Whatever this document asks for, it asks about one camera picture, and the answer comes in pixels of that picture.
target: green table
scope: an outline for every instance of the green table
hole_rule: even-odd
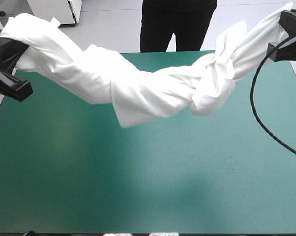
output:
[[[207,52],[125,54],[142,70],[191,64]],[[187,109],[120,128],[48,79],[18,72],[34,94],[0,107],[0,232],[296,233],[296,156],[251,112],[253,73],[207,117]],[[296,148],[296,76],[265,66],[261,119]]]

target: black cable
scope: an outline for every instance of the black cable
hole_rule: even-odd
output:
[[[255,73],[253,82],[252,82],[252,87],[251,87],[251,107],[252,107],[252,111],[253,114],[255,116],[255,119],[257,120],[257,122],[261,125],[261,127],[274,139],[276,140],[278,143],[280,143],[282,146],[284,146],[285,148],[287,148],[289,151],[293,152],[296,155],[296,150],[294,150],[293,148],[291,148],[290,146],[288,146],[287,144],[285,144],[283,141],[281,141],[280,139],[278,139],[260,120],[260,118],[257,115],[257,112],[255,110],[255,105],[254,105],[254,88],[255,88],[255,83],[256,83],[256,79],[260,73],[260,70],[262,68],[262,66],[265,64],[265,62],[267,61],[267,59],[275,52],[277,51],[283,44],[287,43],[288,41],[290,41],[291,39],[295,38],[296,34],[293,34],[291,36],[289,36],[287,39],[283,40],[281,43],[279,43],[273,50],[271,50],[266,57],[264,57],[264,59],[262,60],[261,64],[258,66],[257,71]]]

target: white cloth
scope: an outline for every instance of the white cloth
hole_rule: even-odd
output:
[[[9,18],[1,37],[30,47],[17,68],[37,71],[91,104],[111,103],[120,125],[129,127],[155,118],[173,116],[190,106],[195,115],[220,108],[235,82],[254,69],[266,55],[268,43],[286,36],[278,24],[285,5],[259,22],[248,34],[241,21],[216,41],[214,54],[191,66],[164,68],[154,73],[138,70],[115,51],[95,45],[82,51],[59,29],[29,14]]]

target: white cabinet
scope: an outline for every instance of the white cabinet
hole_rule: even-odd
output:
[[[28,0],[34,16],[50,21],[55,17],[62,25],[79,22],[82,0]]]

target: black trousers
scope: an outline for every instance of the black trousers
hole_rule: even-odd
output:
[[[178,13],[143,4],[140,51],[165,52],[173,33],[177,51],[199,51],[216,7]]]

